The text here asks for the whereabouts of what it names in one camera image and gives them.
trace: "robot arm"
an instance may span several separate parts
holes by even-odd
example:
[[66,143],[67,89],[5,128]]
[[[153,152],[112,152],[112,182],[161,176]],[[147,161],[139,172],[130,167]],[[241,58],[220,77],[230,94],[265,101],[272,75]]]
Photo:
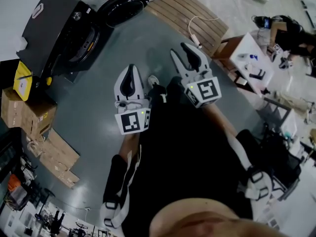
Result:
[[145,98],[143,83],[137,67],[130,64],[114,85],[115,118],[121,134],[142,132],[149,127],[149,100]]
[[181,43],[187,54],[190,66],[187,67],[179,54],[171,50],[171,58],[180,74],[184,93],[196,108],[214,103],[222,97],[217,77],[213,77],[208,59],[198,48],[187,43]]

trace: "desk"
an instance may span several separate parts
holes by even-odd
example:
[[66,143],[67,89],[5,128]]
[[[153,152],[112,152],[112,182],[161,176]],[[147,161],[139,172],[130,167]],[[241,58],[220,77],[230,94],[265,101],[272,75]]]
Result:
[[[250,33],[247,33],[244,36],[224,40],[222,43],[227,44],[223,50],[214,57],[214,59],[221,61],[229,70],[237,69],[241,76],[247,81],[253,92],[262,97],[261,91],[268,87],[274,75],[272,63],[268,56],[264,55]],[[241,59],[241,54],[247,54],[248,58]],[[258,59],[250,59],[250,54],[256,55]],[[245,69],[245,65],[247,65],[250,61],[253,66],[256,66],[266,72],[262,80],[249,77],[249,71]]]

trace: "cardboard box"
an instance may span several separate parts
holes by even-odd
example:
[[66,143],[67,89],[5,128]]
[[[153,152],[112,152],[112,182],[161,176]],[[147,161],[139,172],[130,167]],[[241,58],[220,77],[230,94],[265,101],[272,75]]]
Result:
[[43,143],[42,150],[49,153],[68,169],[74,166],[80,157],[54,129],[49,131],[49,135]]
[[1,118],[7,127],[21,127],[23,106],[23,100],[13,88],[2,91]]
[[25,102],[21,128],[32,139],[50,129],[56,113],[56,104],[47,95]]
[[68,167],[56,160],[50,153],[43,153],[39,158],[40,162],[67,187],[71,188],[80,179]]
[[80,180],[69,170],[80,156],[54,129],[51,129],[47,139],[40,143],[40,152],[40,162],[67,187],[71,188]]
[[56,112],[56,103],[47,95],[22,101],[13,88],[2,91],[1,117],[9,127],[20,127],[32,139],[50,129]]

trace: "sneaker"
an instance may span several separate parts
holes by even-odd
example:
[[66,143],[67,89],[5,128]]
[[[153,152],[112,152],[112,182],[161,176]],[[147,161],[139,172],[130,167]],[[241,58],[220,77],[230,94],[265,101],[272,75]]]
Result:
[[155,84],[159,85],[159,80],[158,80],[158,78],[155,77],[155,76],[153,76],[153,75],[151,75],[150,77],[148,77],[147,81],[148,81],[148,84],[149,84],[149,86],[150,86],[151,88],[153,88]]

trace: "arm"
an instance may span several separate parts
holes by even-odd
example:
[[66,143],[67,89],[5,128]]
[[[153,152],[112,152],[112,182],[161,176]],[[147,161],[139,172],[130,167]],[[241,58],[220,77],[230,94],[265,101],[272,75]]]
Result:
[[132,151],[132,158],[136,155],[139,135],[140,133],[125,135],[118,155],[113,156],[110,174],[103,194],[103,202],[117,199],[116,194],[122,187],[127,170],[127,155],[130,151]]
[[132,151],[132,158],[137,154],[140,133],[127,134],[119,150],[119,155],[127,163],[127,155]]
[[237,131],[228,119],[222,114],[215,104],[202,107],[204,114],[220,129],[230,132],[233,136],[237,136]]
[[276,43],[278,30],[287,32],[287,24],[285,22],[273,22],[271,25],[270,46],[273,47]]

